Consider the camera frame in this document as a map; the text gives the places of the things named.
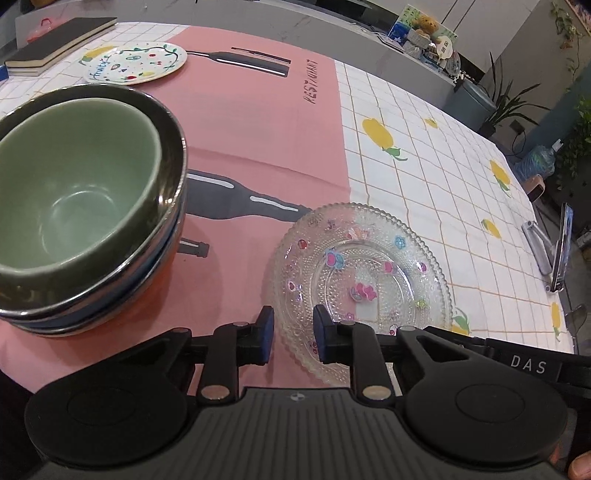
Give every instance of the blue item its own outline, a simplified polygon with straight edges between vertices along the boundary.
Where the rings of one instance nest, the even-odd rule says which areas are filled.
[[[0,83],[4,80],[8,80],[8,69],[6,65],[0,65]]]
[[[523,183],[536,175],[542,175],[544,179],[552,175],[554,173],[554,162],[556,161],[554,154],[560,147],[562,147],[562,143],[558,140],[552,148],[543,145],[536,145],[532,148],[524,159],[513,167],[513,173],[519,183]]]
[[[390,29],[388,36],[392,40],[404,45],[404,42],[406,42],[406,38],[408,36],[408,32],[410,32],[410,27],[408,25],[405,25],[402,22],[396,22]]]

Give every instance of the metal screw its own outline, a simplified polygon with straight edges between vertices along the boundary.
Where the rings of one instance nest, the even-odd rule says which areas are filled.
[[[223,385],[208,385],[201,390],[201,395],[208,400],[223,400],[229,394],[230,390]]]
[[[381,385],[370,385],[363,389],[363,396],[370,400],[386,400],[390,395],[392,395],[392,391]]]

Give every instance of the circular pad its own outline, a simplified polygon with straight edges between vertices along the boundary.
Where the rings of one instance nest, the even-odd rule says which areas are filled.
[[[41,453],[87,468],[131,463],[160,450],[186,417],[184,395],[162,374],[121,364],[46,385],[25,409],[27,433]]]
[[[428,369],[408,393],[405,415],[429,447],[477,466],[547,459],[566,426],[554,389],[484,358]]]

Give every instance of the white cabinet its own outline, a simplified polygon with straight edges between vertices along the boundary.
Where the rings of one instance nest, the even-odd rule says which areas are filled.
[[[395,14],[407,0],[371,0]],[[457,50],[485,72],[521,28],[539,0],[410,0],[457,33]]]
[[[456,29],[457,50],[486,72],[491,67],[489,51],[497,59],[537,3],[538,0],[476,0]]]
[[[397,15],[402,13],[404,7],[409,3],[418,8],[420,11],[425,12],[442,21],[447,15],[456,0],[370,0],[373,4],[377,4],[386,10],[389,10]],[[445,26],[450,28],[448,22],[445,22]]]

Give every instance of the pink tablecloth panel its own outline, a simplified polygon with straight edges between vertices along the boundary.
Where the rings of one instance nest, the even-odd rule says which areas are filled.
[[[190,169],[231,179],[255,196],[275,198],[283,205],[315,208],[348,201],[333,60],[272,40],[211,28],[188,28],[171,42],[188,51],[239,53],[269,61],[276,61],[269,56],[280,57],[283,60],[277,64],[288,67],[287,76],[280,76],[190,55],[179,72],[142,87],[181,123]],[[187,215],[183,237],[208,243],[207,258],[177,254],[170,278],[156,293],[152,289],[150,298],[77,336],[39,338],[2,323],[0,365],[20,384],[36,391],[175,326],[207,335],[224,323],[252,321],[270,302],[265,293],[270,260],[291,225],[269,216],[216,220]],[[244,367],[241,383],[319,385],[296,364],[278,335],[271,363]]]

